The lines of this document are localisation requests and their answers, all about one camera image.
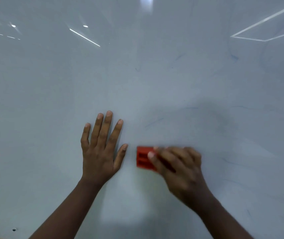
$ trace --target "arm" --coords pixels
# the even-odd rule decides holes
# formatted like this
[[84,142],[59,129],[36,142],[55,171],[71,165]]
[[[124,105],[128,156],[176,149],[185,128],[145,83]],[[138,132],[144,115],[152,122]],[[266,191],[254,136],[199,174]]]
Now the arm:
[[[196,212],[214,239],[252,239],[208,189],[201,171],[201,154],[193,148],[154,148],[149,159],[164,177],[168,189]],[[166,168],[158,157],[175,170]]]
[[91,125],[84,127],[81,147],[83,152],[83,175],[75,189],[29,239],[72,239],[88,213],[101,187],[121,167],[127,144],[120,147],[115,160],[113,154],[122,129],[123,120],[119,120],[107,142],[112,112],[108,111],[103,122],[99,113],[95,122],[91,141]]

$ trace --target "forearm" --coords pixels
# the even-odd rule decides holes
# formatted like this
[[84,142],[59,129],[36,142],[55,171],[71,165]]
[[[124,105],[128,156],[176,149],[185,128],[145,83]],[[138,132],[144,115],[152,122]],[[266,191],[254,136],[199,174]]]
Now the forearm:
[[214,197],[210,208],[198,214],[214,239],[252,239]]
[[29,239],[72,239],[100,188],[80,180],[74,190]]

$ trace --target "glossy surface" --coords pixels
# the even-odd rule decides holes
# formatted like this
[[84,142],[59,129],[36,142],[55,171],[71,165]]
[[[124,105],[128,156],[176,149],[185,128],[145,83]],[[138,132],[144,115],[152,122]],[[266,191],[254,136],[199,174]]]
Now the glossy surface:
[[284,238],[283,10],[0,0],[0,238],[29,237],[74,188],[82,129],[107,110],[124,120],[128,153],[78,238],[210,238],[158,174],[136,168],[139,145],[194,146],[228,211],[256,238]]

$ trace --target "hand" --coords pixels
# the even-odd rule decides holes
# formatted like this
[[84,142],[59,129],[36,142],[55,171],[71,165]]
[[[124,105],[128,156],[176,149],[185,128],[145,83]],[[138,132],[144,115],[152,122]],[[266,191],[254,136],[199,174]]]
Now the hand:
[[[193,148],[154,148],[148,157],[157,171],[163,176],[168,189],[180,201],[196,213],[210,208],[214,196],[208,189],[201,171],[201,154]],[[161,157],[175,170],[168,169],[158,159]]]
[[120,169],[125,156],[127,144],[123,144],[115,160],[114,150],[116,142],[122,129],[123,120],[119,120],[110,135],[108,133],[112,121],[112,112],[108,111],[103,122],[103,114],[99,113],[89,143],[91,125],[87,123],[84,127],[81,147],[83,154],[83,175],[81,180],[101,188]]

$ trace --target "finger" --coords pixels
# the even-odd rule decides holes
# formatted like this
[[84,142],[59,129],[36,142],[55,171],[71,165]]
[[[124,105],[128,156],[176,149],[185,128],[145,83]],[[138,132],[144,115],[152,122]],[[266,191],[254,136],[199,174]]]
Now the finger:
[[194,164],[194,161],[190,154],[185,151],[183,148],[179,147],[168,147],[168,151],[173,153],[175,156],[181,159],[181,161],[188,167],[192,166]]
[[91,134],[90,146],[92,146],[93,148],[96,147],[98,143],[98,137],[101,130],[102,122],[103,122],[103,114],[99,113]]
[[90,123],[86,123],[83,129],[82,137],[81,137],[81,147],[82,149],[88,149],[89,147],[89,134],[90,134]]
[[105,147],[105,149],[110,152],[110,153],[113,153],[114,152],[114,149],[116,148],[116,142],[118,141],[118,138],[119,138],[119,135],[120,135],[120,132],[121,132],[121,129],[122,129],[122,126],[123,126],[123,120],[120,119],[118,120],[118,122],[116,123],[116,126],[114,127],[111,135],[110,135],[110,138],[108,140],[108,143]]
[[97,146],[100,148],[105,148],[105,144],[108,139],[108,134],[109,134],[109,130],[110,130],[111,122],[112,122],[112,115],[113,115],[112,111],[107,111],[107,114],[105,116],[104,122],[102,124],[101,130],[99,133],[99,137],[98,137]]
[[154,165],[156,170],[160,175],[162,175],[165,179],[172,174],[172,172],[164,166],[164,164],[159,160],[159,158],[156,156],[154,152],[149,152],[147,154],[147,157],[151,161],[151,163]]
[[122,165],[122,162],[123,162],[123,159],[124,159],[124,156],[125,156],[125,153],[126,153],[126,150],[128,149],[128,144],[123,144],[117,155],[116,155],[116,159],[114,160],[114,164],[113,164],[113,169],[117,172],[119,171],[119,169],[121,168],[121,165]]
[[184,169],[185,165],[181,162],[181,160],[167,149],[158,147],[154,147],[153,149],[160,157],[168,162],[175,171],[182,171]]
[[202,155],[192,147],[185,147],[184,150],[191,155],[195,165],[200,167],[202,164]]

